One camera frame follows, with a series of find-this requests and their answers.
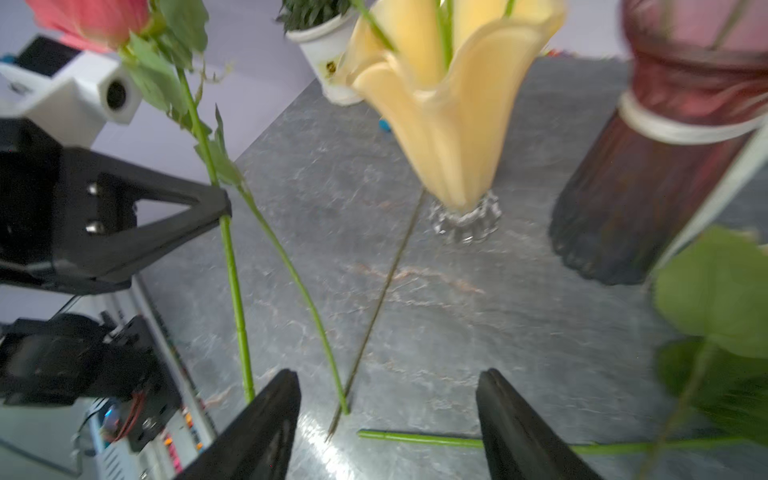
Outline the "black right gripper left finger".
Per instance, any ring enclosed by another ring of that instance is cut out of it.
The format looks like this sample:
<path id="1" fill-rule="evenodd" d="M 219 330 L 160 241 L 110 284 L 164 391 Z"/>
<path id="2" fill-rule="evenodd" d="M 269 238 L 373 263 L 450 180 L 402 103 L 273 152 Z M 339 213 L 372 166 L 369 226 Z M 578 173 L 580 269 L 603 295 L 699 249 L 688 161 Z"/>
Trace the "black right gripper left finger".
<path id="1" fill-rule="evenodd" d="M 283 369 L 251 401 L 179 479 L 271 479 L 286 477 L 301 390 L 296 372 Z"/>

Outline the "yellow ruffled glass vase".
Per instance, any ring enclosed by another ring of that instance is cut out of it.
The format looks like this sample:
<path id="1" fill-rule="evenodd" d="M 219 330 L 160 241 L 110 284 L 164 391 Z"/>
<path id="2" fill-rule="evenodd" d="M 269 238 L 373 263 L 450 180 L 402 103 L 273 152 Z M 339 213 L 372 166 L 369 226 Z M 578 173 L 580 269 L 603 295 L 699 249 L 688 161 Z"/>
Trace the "yellow ruffled glass vase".
<path id="1" fill-rule="evenodd" d="M 378 1 L 359 12 L 336 78 L 388 123 L 435 200 L 434 230 L 485 239 L 522 82 L 565 21 L 563 1 Z"/>

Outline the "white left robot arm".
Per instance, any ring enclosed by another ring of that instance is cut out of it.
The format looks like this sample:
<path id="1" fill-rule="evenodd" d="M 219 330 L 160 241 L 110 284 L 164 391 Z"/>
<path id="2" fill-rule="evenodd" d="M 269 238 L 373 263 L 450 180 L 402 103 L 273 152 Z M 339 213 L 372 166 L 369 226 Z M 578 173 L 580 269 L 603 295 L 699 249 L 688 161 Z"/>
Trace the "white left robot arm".
<path id="1" fill-rule="evenodd" d="M 226 192 L 82 147 L 65 147 L 27 119 L 1 123 L 1 280 L 101 295 L 231 211 Z M 125 332 L 106 319 L 59 313 L 1 330 L 1 397 L 9 406 L 117 402 L 117 440 L 134 451 L 181 408 L 181 390 L 143 316 Z"/>

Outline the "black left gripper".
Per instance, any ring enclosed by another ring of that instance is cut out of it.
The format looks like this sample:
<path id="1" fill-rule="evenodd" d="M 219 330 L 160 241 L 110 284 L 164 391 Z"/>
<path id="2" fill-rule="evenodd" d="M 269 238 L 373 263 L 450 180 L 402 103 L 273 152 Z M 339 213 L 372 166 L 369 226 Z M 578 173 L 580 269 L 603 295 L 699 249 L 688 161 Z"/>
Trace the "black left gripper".
<path id="1" fill-rule="evenodd" d="M 63 146 L 1 120 L 1 283 L 110 293 L 231 213 L 220 187 Z"/>

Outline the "cream sunflower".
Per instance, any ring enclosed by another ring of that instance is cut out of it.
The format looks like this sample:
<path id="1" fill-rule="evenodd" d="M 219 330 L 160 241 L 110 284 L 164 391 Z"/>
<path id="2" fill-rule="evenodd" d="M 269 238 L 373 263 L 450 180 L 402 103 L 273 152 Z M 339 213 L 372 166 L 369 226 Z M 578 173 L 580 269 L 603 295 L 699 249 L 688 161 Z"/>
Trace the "cream sunflower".
<path id="1" fill-rule="evenodd" d="M 693 412 L 739 439 L 767 442 L 767 248 L 743 231 L 707 228 L 654 276 L 652 303 L 683 339 L 659 350 L 676 399 L 638 478 L 650 477 Z"/>

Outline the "dark red glass vase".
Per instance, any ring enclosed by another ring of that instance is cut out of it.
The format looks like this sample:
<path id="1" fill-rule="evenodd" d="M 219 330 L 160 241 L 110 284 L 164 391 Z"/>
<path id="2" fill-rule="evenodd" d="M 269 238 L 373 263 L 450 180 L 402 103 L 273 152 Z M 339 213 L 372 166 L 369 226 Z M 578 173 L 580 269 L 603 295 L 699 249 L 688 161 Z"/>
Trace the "dark red glass vase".
<path id="1" fill-rule="evenodd" d="M 642 283 L 767 159 L 767 5 L 625 1 L 632 72 L 560 193 L 548 235 L 563 264 Z"/>

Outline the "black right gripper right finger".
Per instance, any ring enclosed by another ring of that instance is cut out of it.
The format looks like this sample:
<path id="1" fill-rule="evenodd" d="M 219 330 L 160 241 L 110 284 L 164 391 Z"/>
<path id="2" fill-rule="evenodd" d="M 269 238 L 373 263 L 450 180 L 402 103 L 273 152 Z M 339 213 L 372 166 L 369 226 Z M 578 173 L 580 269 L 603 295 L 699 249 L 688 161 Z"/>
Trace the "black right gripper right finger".
<path id="1" fill-rule="evenodd" d="M 491 478 L 600 478 L 498 370 L 480 374 L 476 404 Z"/>

